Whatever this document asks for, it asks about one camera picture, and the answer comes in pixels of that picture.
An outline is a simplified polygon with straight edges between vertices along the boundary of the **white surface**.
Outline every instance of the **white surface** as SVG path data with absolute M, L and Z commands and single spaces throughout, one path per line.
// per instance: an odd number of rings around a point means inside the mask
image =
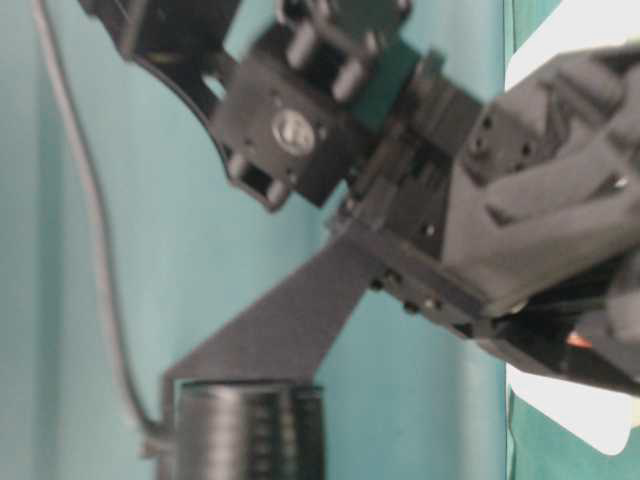
M 639 0 L 564 0 L 515 53 L 510 88 L 558 53 L 621 45 L 640 35 Z M 606 455 L 617 455 L 632 427 L 633 400 L 613 393 L 523 373 L 507 367 L 515 394 Z

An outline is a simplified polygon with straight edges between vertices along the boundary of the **gray cable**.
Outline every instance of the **gray cable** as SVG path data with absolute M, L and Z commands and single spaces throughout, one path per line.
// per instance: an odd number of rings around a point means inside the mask
M 113 251 L 109 216 L 93 156 L 74 104 L 58 39 L 45 0 L 33 0 L 33 15 L 54 96 L 67 132 L 75 168 L 85 194 L 92 228 L 98 309 L 104 324 L 104 338 L 117 386 L 129 416 L 149 443 L 156 448 L 171 447 L 169 429 L 152 420 L 140 399 L 130 367 L 117 285 L 113 273 Z

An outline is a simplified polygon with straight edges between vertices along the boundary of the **curved black bracket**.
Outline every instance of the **curved black bracket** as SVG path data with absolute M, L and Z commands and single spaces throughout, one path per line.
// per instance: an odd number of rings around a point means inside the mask
M 118 52 L 171 89 L 211 135 L 209 119 L 218 98 L 205 75 L 223 86 L 235 68 L 223 42 L 240 0 L 79 0 L 88 15 L 97 17 Z

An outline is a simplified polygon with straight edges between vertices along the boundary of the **black cylinder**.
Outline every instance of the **black cylinder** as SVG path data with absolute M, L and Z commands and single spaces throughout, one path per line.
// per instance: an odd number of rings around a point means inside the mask
M 322 391 L 191 383 L 178 411 L 176 480 L 323 480 Z

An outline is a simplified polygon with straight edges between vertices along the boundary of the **teal wall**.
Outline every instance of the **teal wall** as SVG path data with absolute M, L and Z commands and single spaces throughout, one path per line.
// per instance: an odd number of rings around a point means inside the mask
M 24 0 L 0 6 L 0 477 L 151 478 L 106 363 L 83 197 Z M 202 128 L 115 54 L 76 0 L 53 1 L 115 223 L 135 369 L 160 372 L 321 244 L 328 212 L 277 216 L 230 188 Z M 479 96 L 503 79 L 495 0 L 415 2 L 407 38 Z M 271 11 L 245 2 L 230 48 Z M 322 367 L 331 479 L 504 477 L 502 366 L 370 294 Z

